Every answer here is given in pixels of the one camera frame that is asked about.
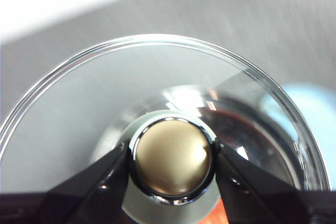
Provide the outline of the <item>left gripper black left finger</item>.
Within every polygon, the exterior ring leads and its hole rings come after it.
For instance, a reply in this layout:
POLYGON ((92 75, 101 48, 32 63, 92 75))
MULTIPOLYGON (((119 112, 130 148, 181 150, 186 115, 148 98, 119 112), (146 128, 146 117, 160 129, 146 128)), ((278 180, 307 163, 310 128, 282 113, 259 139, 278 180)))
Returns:
POLYGON ((115 223, 128 178, 128 148, 119 144, 48 191, 1 194, 1 223, 115 223))

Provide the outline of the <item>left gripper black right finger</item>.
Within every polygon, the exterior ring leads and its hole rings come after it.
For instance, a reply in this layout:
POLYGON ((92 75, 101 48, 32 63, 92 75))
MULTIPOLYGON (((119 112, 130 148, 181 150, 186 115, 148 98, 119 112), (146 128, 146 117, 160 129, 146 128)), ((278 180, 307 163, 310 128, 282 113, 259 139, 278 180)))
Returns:
POLYGON ((299 190, 215 144, 216 183, 229 223, 335 223, 335 192, 299 190))

